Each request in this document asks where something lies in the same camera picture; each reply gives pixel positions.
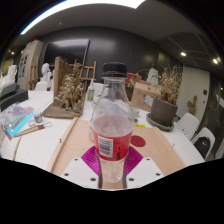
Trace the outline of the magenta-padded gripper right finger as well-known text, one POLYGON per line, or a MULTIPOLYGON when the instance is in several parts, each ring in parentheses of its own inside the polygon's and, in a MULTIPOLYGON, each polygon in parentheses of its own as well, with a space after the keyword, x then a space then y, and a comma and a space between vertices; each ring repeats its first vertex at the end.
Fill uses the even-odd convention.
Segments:
POLYGON ((164 174, 151 157, 143 157, 136 149, 129 147, 124 161, 122 179, 124 189, 140 188, 163 176, 164 174))

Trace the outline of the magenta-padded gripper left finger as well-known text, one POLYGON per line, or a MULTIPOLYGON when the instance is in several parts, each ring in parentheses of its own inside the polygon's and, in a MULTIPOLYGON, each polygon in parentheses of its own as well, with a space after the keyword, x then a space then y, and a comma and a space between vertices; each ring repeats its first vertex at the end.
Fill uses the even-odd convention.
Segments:
POLYGON ((61 177, 84 188, 101 188, 101 165, 92 146, 81 157, 74 157, 61 177))

